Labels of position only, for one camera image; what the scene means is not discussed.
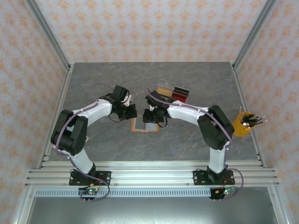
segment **metal plate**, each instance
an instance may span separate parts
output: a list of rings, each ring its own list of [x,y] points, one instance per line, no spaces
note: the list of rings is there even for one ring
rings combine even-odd
[[[86,178],[86,180],[77,179],[78,174],[82,175],[78,171],[71,172],[71,177],[70,177],[70,181],[69,181],[70,186],[88,186],[91,183],[94,183],[94,185],[97,185],[96,180],[92,180],[93,182],[91,182],[91,179],[88,177]],[[104,180],[108,185],[110,185],[111,171],[96,171],[95,177],[97,177],[101,180]]]
[[[222,185],[235,185],[235,178],[231,178],[231,176],[234,176],[234,173],[231,170],[226,170],[224,174],[224,180],[223,182],[218,182],[217,184]],[[193,181],[194,185],[213,185],[212,181],[208,178],[207,171],[206,170],[194,170],[193,171]]]

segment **pen holder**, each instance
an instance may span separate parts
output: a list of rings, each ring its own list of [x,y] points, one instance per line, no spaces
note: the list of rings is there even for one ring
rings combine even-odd
[[[251,113],[244,111],[240,113],[239,116],[236,118],[236,120],[233,122],[233,126],[235,129],[234,132],[235,136],[243,137],[250,132],[250,128],[247,128],[241,123],[243,117],[248,115],[251,115]]]

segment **gray marble table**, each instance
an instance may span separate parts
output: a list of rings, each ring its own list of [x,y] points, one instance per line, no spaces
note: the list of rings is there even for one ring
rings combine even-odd
[[[190,90],[188,104],[210,107],[218,105],[231,122],[238,116],[241,99],[230,63],[75,63],[63,109],[85,107],[110,92],[105,86],[90,89],[94,82],[127,88],[139,114],[148,108],[146,87],[154,90],[160,78]],[[114,123],[104,117],[92,124],[85,149],[93,161],[200,161],[209,159],[209,147],[200,129],[178,119],[158,133],[132,133],[130,121]],[[229,160],[257,159],[251,135],[233,136]],[[51,151],[51,161],[66,158]]]

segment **white robotic arm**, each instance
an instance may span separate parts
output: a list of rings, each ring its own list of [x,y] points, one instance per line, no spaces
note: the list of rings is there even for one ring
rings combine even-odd
[[[187,122],[190,122],[192,124],[195,124],[196,126],[199,126],[198,119],[201,116],[204,116],[205,114],[201,111],[208,112],[208,107],[196,107],[192,106],[194,108],[198,108],[200,110],[194,110],[190,107],[186,107],[181,101],[177,100],[172,102],[173,104],[180,105],[170,105],[169,108],[167,108],[167,112],[170,116],[170,118],[173,119],[181,119]],[[215,173],[220,173],[225,168],[225,149],[227,145],[229,144],[229,141],[226,142],[226,144],[223,146],[221,150],[213,149],[210,147],[210,162],[209,162],[209,168],[214,171]]]
[[[225,151],[228,150],[229,139],[234,133],[234,128],[220,107],[216,105],[210,108],[196,107],[179,100],[174,101],[172,98],[166,101],[156,91],[150,93],[146,100],[150,105],[150,109],[146,109],[143,114],[143,121],[146,123],[160,123],[164,122],[164,118],[173,118],[199,126],[204,141],[210,147],[210,162],[206,177],[202,178],[205,180],[202,182],[206,183],[207,178],[212,184],[223,182],[225,176],[228,175]]]
[[[137,116],[135,105],[130,104],[131,95],[126,96],[127,92],[125,88],[116,86],[113,93],[100,97],[89,106],[72,112],[61,111],[51,136],[51,143],[60,153],[67,155],[82,173],[94,176],[96,172],[95,165],[84,150],[88,126],[111,113],[116,113],[120,120]]]

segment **wall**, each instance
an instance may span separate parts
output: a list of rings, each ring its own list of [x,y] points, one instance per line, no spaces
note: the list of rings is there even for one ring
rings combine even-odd
[[[74,62],[231,61],[266,0],[37,0]]]
[[[0,2],[0,223],[36,168],[65,70],[24,0]]]
[[[278,0],[237,73],[250,111],[267,115],[268,122],[256,127],[258,139],[299,220],[298,3]]]

